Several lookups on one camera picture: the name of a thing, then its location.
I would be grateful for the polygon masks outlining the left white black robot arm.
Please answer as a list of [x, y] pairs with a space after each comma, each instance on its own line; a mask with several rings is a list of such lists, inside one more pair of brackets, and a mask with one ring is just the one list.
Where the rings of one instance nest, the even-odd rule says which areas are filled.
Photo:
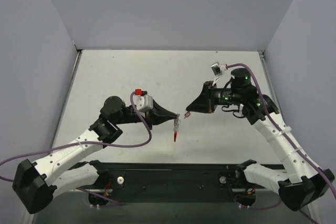
[[156, 103], [145, 91], [135, 90], [138, 103], [127, 106], [118, 96], [107, 98], [98, 119], [75, 140], [48, 155], [17, 166], [12, 188], [30, 214], [46, 208], [54, 198], [81, 186], [101, 188], [112, 180], [99, 161], [84, 158], [106, 147], [115, 147], [123, 133], [120, 124], [143, 123], [149, 132], [155, 125], [177, 120], [179, 115]]

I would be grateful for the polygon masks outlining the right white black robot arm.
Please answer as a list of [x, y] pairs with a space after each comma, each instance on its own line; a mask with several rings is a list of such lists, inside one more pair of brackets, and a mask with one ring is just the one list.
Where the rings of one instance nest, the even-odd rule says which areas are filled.
[[285, 169], [281, 173], [252, 159], [237, 165], [234, 182], [247, 188], [247, 192], [235, 196], [238, 202], [242, 203], [244, 196], [252, 193], [253, 185], [275, 192], [292, 211], [299, 211], [322, 197], [335, 179], [333, 172], [320, 168], [308, 157], [275, 103], [262, 94], [252, 72], [237, 68], [231, 71], [227, 86], [218, 88], [216, 82], [203, 84], [200, 95], [186, 107], [186, 114], [211, 114], [218, 106], [236, 106], [241, 118], [247, 119], [264, 137]]

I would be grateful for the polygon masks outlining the red tagged key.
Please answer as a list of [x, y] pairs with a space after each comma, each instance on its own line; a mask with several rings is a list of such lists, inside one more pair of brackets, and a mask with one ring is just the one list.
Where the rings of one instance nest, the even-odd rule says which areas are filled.
[[184, 118], [187, 119], [190, 115], [191, 115], [190, 111], [187, 111], [187, 112], [184, 114]]

